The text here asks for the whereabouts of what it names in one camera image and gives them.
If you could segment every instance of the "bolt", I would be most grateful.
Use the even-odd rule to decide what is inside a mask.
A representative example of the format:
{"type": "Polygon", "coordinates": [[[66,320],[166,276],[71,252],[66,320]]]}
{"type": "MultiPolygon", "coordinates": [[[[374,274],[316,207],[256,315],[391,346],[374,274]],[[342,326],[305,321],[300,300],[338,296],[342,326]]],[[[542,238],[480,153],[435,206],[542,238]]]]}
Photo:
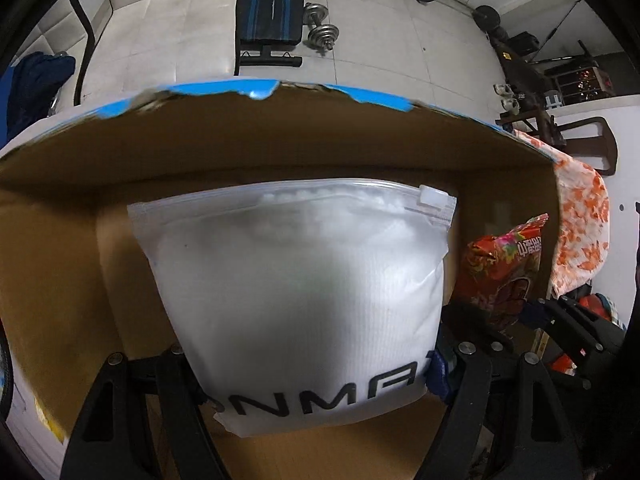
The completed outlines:
{"type": "Polygon", "coordinates": [[[476,353],[476,345],[469,341],[463,341],[458,345],[458,350],[465,355],[473,355],[476,353]]]}
{"type": "Polygon", "coordinates": [[[533,352],[527,352],[524,354],[524,360],[530,365],[537,365],[540,362],[538,355],[533,352]]]}
{"type": "Polygon", "coordinates": [[[109,356],[109,358],[107,359],[107,362],[111,366],[119,365],[122,362],[123,357],[124,356],[120,352],[114,352],[109,356]]]}

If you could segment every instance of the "floral fabric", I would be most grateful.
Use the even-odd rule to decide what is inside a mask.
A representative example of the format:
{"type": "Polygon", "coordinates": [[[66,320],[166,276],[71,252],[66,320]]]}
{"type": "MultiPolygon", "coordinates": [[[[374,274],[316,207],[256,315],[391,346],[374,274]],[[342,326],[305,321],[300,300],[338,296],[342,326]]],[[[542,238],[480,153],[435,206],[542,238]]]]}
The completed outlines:
{"type": "Polygon", "coordinates": [[[555,161],[561,224],[551,284],[557,298],[585,284],[607,259],[609,194],[602,177],[588,164],[523,132],[514,134],[555,161]]]}

